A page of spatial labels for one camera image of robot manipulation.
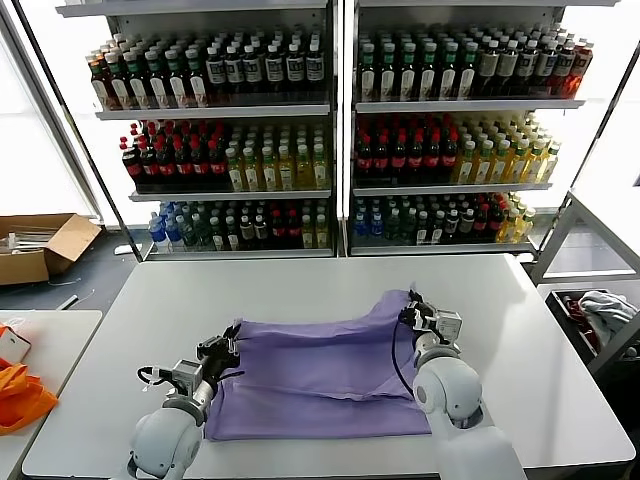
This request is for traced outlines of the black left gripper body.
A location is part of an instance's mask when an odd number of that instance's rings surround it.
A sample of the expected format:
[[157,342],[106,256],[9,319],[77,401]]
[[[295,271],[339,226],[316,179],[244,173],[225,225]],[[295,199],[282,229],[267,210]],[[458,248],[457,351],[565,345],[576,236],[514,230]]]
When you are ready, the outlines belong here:
[[227,369],[240,365],[240,355],[229,349],[227,344],[199,346],[199,361],[205,381],[218,381]]

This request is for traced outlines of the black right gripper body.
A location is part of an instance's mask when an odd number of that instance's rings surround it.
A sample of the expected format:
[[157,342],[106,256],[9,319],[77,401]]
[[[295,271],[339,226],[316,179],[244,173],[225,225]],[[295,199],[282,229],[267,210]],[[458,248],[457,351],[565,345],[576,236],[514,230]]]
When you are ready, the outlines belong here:
[[436,309],[433,305],[409,304],[399,313],[399,322],[415,332],[433,331],[436,326]]

